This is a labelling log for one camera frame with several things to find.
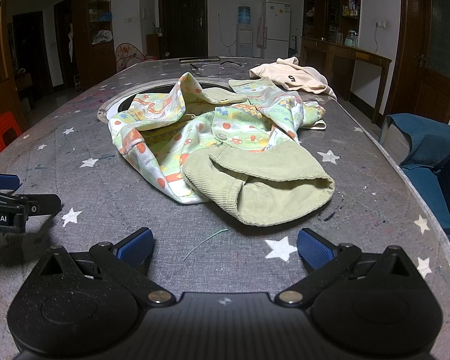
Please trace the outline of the green patterned children's jacket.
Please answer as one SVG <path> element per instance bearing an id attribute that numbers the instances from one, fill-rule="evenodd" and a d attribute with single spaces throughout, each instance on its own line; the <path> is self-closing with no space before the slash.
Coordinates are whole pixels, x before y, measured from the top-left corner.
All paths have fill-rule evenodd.
<path id="1" fill-rule="evenodd" d="M 213 202 L 249 226 L 269 227 L 326 205 L 333 178 L 300 144 L 324 108 L 271 80 L 203 88 L 182 75 L 166 94 L 137 94 L 108 121 L 122 157 L 178 203 Z"/>

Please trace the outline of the pink children's folding tent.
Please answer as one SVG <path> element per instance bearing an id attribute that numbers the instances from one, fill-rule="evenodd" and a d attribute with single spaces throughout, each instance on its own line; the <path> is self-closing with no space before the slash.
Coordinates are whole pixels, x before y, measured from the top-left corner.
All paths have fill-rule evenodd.
<path id="1" fill-rule="evenodd" d="M 144 55 L 133 44 L 125 42 L 117 46 L 115 50 L 116 70 L 121 72 L 126 68 L 134 66 L 136 63 L 141 63 L 148 60 L 156 60 L 153 55 Z"/>

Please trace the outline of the blue sofa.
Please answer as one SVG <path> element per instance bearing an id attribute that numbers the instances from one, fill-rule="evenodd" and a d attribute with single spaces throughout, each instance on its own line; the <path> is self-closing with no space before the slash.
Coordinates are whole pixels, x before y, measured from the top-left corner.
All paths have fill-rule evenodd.
<path id="1" fill-rule="evenodd" d="M 409 150 L 398 165 L 450 241 L 450 213 L 433 173 L 433 168 L 450 153 L 450 125 L 408 113 L 392 114 L 385 117 L 380 143 L 385 144 L 391 133 L 399 133 L 405 138 Z"/>

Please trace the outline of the dark wooden left cabinet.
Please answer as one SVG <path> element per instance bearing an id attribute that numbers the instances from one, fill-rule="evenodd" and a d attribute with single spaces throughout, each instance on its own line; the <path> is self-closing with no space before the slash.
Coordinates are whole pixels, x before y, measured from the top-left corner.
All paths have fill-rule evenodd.
<path id="1" fill-rule="evenodd" d="M 90 88 L 116 73 L 111 0 L 85 0 L 84 83 Z"/>

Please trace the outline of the round black induction cooktop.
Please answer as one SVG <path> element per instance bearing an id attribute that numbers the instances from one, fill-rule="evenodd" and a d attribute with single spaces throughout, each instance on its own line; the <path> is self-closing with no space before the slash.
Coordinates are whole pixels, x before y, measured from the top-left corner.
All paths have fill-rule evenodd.
<path id="1" fill-rule="evenodd" d="M 202 82 L 187 72 L 170 83 L 147 83 L 113 97 L 99 109 L 99 119 L 116 135 L 172 125 L 188 107 L 202 114 L 243 100 L 227 82 Z"/>

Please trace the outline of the cream garment with number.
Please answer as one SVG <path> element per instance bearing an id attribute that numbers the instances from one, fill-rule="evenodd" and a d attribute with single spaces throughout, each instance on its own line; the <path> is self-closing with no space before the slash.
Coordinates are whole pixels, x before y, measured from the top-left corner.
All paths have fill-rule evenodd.
<path id="1" fill-rule="evenodd" d="M 274 63 L 263 63 L 249 70 L 251 78 L 266 78 L 287 91 L 328 95 L 337 99 L 325 76 L 313 67 L 299 65 L 297 57 L 277 58 Z"/>

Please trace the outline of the wooden side table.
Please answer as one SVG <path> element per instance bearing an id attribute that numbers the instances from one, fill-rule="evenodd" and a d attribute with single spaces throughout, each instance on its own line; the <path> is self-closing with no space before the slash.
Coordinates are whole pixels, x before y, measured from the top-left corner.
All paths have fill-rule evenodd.
<path id="1" fill-rule="evenodd" d="M 368 106 L 365 102 L 362 105 L 359 105 L 357 102 L 352 103 L 363 114 L 369 117 L 371 122 L 379 126 L 382 125 L 384 116 L 380 113 L 380 108 L 384 99 L 386 81 L 389 76 L 390 58 L 351 46 L 302 37 L 300 62 L 302 65 L 311 66 L 321 72 L 327 78 L 328 84 L 346 102 L 352 98 L 356 98 L 352 94 L 355 63 L 366 63 L 370 66 L 380 68 L 375 105 Z"/>

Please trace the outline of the dark flat bar on table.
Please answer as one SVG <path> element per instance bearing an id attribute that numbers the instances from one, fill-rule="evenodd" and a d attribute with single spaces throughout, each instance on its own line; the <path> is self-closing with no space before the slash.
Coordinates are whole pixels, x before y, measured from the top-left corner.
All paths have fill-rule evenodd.
<path id="1" fill-rule="evenodd" d="M 179 58 L 179 63 L 211 63 L 220 62 L 220 57 Z"/>

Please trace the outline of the teal glass jar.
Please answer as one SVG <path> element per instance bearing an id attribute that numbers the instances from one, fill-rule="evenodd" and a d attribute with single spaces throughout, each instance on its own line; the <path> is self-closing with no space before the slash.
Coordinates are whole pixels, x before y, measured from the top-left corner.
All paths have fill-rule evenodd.
<path id="1" fill-rule="evenodd" d="M 358 47 L 358 33 L 355 30 L 349 30 L 347 33 L 347 37 L 345 38 L 344 44 L 347 47 Z"/>

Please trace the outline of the white refrigerator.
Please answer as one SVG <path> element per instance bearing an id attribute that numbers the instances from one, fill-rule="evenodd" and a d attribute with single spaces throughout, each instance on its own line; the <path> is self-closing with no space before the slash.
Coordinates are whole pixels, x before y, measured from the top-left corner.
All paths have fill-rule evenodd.
<path id="1" fill-rule="evenodd" d="M 264 59 L 286 58 L 289 52 L 291 6 L 266 0 L 262 11 Z"/>

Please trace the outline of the dark wooden entrance door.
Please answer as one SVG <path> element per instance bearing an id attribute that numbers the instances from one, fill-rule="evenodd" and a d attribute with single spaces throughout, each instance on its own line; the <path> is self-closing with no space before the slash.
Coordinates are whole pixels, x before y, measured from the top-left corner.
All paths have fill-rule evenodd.
<path id="1" fill-rule="evenodd" d="M 168 58 L 208 56 L 207 0 L 158 0 L 158 10 Z"/>

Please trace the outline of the white water dispenser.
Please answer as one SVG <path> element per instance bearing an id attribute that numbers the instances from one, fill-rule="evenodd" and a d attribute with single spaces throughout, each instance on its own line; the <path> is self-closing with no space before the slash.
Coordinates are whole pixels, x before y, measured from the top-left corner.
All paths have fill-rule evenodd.
<path id="1" fill-rule="evenodd" d="M 254 28 L 251 24 L 250 7 L 238 7 L 236 25 L 236 55 L 241 57 L 253 56 Z"/>

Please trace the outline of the dark wooden display shelf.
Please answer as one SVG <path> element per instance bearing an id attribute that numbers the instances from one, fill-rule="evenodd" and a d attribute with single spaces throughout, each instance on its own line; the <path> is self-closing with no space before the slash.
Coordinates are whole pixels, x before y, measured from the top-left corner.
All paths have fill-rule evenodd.
<path id="1" fill-rule="evenodd" d="M 361 0 L 304 0 L 305 38 L 345 44 L 359 34 Z"/>

